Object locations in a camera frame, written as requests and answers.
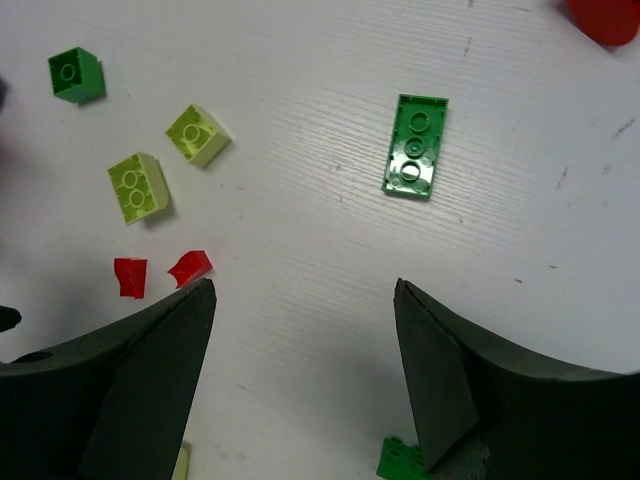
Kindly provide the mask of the large red lego piece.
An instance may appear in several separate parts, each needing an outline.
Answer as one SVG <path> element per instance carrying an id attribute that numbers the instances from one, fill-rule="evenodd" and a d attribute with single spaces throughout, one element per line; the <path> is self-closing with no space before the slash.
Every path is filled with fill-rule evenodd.
<path id="1" fill-rule="evenodd" d="M 555 6 L 575 27 L 605 47 L 621 47 L 639 33 L 636 0 L 561 0 Z"/>

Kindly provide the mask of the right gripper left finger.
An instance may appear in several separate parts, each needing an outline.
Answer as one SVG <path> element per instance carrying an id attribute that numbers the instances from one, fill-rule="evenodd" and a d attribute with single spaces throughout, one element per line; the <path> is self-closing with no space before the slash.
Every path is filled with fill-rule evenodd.
<path id="1" fill-rule="evenodd" d="M 1 366 L 4 479 L 169 479 L 214 322 L 198 280 Z"/>

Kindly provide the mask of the small red lego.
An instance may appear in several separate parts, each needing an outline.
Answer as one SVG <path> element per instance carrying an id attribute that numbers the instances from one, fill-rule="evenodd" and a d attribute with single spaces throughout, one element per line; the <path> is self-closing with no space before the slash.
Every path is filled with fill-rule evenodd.
<path id="1" fill-rule="evenodd" d="M 183 254 L 167 271 L 181 289 L 213 270 L 213 264 L 204 250 L 190 250 Z"/>
<path id="2" fill-rule="evenodd" d="M 145 296 L 147 260 L 142 258 L 115 258 L 115 276 L 121 297 L 143 299 Z"/>

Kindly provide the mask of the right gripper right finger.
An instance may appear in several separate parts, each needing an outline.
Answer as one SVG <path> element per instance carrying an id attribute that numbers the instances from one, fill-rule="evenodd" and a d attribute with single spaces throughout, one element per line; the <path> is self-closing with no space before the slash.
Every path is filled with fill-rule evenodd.
<path id="1" fill-rule="evenodd" d="M 639 377 L 534 352 L 414 284 L 394 293 L 422 464 L 435 479 L 635 479 Z"/>

